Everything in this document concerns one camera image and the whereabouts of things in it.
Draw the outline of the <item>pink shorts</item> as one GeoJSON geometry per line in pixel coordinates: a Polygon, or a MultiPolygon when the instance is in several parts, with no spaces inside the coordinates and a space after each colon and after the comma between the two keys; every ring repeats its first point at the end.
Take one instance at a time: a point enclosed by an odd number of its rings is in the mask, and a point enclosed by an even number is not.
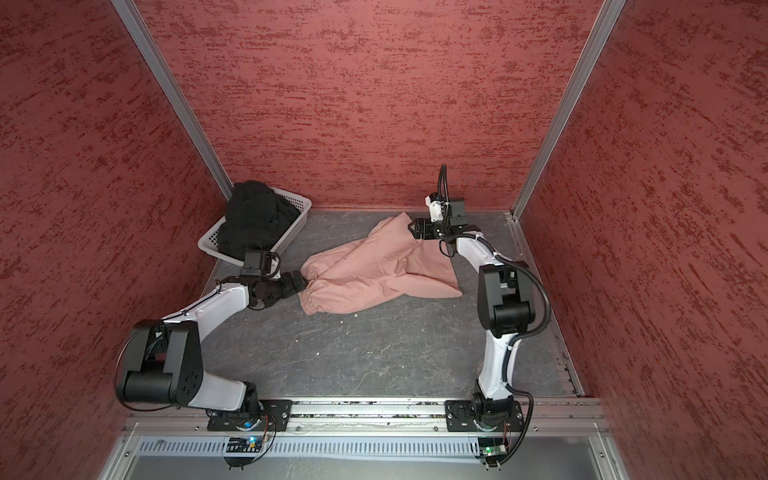
{"type": "Polygon", "coordinates": [[[417,240],[406,213],[380,221],[363,239],[311,256],[301,267],[308,285],[303,311],[352,314],[403,295],[426,299],[462,295],[451,260],[436,240],[417,240]]]}

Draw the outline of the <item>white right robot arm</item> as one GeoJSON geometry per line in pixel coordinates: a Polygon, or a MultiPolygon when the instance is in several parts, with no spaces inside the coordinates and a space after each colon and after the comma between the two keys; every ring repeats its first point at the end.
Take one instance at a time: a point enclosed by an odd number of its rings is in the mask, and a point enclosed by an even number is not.
{"type": "Polygon", "coordinates": [[[515,415],[510,380],[518,342],[536,318],[531,280],[518,274],[480,232],[439,231],[428,218],[412,221],[408,230],[416,239],[439,241],[446,254],[463,257],[476,270],[477,316],[486,343],[472,409],[476,421],[485,424],[515,415]]]}

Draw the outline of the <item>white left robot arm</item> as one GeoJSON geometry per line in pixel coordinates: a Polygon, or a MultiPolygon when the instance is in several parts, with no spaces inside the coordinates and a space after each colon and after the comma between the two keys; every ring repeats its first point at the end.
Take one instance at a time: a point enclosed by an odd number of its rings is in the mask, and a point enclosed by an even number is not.
{"type": "Polygon", "coordinates": [[[298,271],[279,277],[229,276],[193,304],[132,328],[116,362],[115,395],[125,407],[188,407],[239,415],[258,414],[256,387],[205,370],[203,340],[243,310],[262,311],[308,285],[298,271]]]}

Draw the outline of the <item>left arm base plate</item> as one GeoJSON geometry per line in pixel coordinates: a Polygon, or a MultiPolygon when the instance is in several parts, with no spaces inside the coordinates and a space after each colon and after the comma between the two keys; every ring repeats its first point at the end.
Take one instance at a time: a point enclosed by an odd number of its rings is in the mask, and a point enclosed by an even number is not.
{"type": "Polygon", "coordinates": [[[210,432],[269,433],[287,428],[293,402],[291,400],[257,400],[237,411],[207,410],[210,432]]]}

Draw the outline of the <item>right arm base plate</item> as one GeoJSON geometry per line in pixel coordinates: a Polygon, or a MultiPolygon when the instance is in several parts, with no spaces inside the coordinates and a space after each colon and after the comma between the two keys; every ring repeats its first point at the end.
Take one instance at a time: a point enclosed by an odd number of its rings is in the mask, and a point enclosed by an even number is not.
{"type": "Polygon", "coordinates": [[[512,397],[447,400],[444,407],[449,432],[521,432],[524,426],[521,404],[512,397]]]}

